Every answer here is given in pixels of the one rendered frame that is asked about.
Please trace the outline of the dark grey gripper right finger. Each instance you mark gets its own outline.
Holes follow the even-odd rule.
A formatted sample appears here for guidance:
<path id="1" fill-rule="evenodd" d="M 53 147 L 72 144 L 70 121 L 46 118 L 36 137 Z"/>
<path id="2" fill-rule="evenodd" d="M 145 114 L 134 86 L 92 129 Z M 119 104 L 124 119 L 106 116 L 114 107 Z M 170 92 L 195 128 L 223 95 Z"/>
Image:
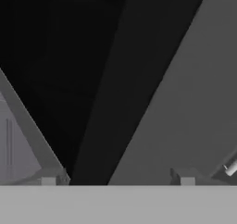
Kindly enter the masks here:
<path id="1" fill-rule="evenodd" d="M 228 185 L 226 181 L 202 175 L 195 168 L 172 168 L 169 174 L 170 185 Z"/>

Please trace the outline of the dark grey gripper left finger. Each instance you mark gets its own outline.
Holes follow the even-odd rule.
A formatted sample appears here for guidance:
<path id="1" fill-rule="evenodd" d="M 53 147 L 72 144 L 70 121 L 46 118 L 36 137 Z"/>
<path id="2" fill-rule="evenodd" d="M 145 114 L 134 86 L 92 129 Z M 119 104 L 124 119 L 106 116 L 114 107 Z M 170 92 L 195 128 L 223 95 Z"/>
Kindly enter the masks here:
<path id="1" fill-rule="evenodd" d="M 13 181 L 13 185 L 69 185 L 70 177 L 64 168 L 42 168 L 33 175 Z"/>

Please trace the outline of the grey cupboard door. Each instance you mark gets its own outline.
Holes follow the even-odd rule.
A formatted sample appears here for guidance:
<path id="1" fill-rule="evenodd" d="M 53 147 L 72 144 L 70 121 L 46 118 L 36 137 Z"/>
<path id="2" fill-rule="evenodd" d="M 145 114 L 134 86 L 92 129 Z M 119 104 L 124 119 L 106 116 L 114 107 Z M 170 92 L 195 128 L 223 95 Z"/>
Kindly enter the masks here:
<path id="1" fill-rule="evenodd" d="M 12 120 L 13 126 L 13 166 L 6 164 L 6 119 Z M 0 93 L 0 185 L 27 178 L 40 170 L 32 149 L 29 146 L 13 113 Z"/>

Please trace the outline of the black microwave door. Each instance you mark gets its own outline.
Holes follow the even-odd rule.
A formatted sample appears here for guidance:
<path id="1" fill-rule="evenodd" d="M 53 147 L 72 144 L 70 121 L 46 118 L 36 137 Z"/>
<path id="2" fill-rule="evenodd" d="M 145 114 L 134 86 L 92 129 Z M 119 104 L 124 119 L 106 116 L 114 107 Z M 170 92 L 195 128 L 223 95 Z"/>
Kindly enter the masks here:
<path id="1" fill-rule="evenodd" d="M 0 0 L 0 93 L 42 168 L 106 185 L 204 0 Z"/>

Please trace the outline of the white cylindrical bar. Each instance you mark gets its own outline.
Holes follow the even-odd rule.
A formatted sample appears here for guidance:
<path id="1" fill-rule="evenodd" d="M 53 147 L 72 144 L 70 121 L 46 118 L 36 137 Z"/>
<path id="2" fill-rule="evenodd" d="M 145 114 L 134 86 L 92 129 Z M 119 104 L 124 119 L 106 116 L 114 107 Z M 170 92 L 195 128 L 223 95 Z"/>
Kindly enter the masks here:
<path id="1" fill-rule="evenodd" d="M 223 166 L 225 173 L 231 177 L 235 172 L 237 172 L 237 160 L 234 160 L 228 167 Z"/>

